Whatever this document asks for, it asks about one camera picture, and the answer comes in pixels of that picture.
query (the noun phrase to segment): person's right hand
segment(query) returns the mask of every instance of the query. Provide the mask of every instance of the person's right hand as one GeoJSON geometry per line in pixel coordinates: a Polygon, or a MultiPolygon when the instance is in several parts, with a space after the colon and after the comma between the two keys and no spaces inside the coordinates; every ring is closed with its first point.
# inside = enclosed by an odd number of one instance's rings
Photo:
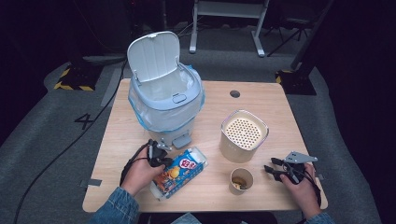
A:
{"type": "MultiPolygon", "coordinates": [[[[314,178],[314,181],[316,181],[314,167],[308,163],[304,166],[305,170],[314,178]]],[[[294,185],[287,176],[281,175],[280,178],[282,179],[282,183],[290,191],[294,201],[297,202],[302,209],[306,219],[321,213],[317,195],[309,180],[304,178],[298,185],[294,185]]]]}

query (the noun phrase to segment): sleeve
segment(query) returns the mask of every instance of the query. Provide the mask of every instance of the sleeve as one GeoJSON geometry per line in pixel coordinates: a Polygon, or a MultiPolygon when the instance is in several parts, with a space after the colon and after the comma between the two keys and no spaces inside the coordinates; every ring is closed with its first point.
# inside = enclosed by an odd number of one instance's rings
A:
{"type": "Polygon", "coordinates": [[[320,213],[311,217],[305,224],[335,224],[332,218],[327,213],[320,213]]]}
{"type": "Polygon", "coordinates": [[[134,223],[138,211],[137,201],[125,189],[117,187],[89,223],[134,223]]]}

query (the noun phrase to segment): trash can lid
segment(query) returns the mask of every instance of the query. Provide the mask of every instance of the trash can lid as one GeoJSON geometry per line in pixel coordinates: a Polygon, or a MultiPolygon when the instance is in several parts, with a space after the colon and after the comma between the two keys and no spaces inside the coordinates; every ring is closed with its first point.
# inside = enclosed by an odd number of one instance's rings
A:
{"type": "Polygon", "coordinates": [[[127,51],[133,75],[140,82],[166,76],[177,69],[180,44],[177,35],[164,31],[142,36],[127,51]]]}

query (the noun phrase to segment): small cup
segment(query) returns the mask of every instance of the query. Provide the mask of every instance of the small cup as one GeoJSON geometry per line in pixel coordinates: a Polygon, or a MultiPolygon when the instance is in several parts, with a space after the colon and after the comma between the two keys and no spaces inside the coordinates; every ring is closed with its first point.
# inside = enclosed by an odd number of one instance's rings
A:
{"type": "Polygon", "coordinates": [[[253,186],[253,174],[245,168],[237,168],[231,172],[230,192],[239,195],[253,186]]]}

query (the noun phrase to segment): colorful packaging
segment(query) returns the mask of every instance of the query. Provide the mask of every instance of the colorful packaging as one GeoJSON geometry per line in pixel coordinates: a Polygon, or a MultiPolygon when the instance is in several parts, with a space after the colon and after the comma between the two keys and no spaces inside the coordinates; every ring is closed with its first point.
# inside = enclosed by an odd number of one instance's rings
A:
{"type": "Polygon", "coordinates": [[[153,179],[150,190],[159,200],[168,199],[201,173],[207,165],[206,157],[198,147],[186,149],[174,158],[172,165],[153,179]]]}

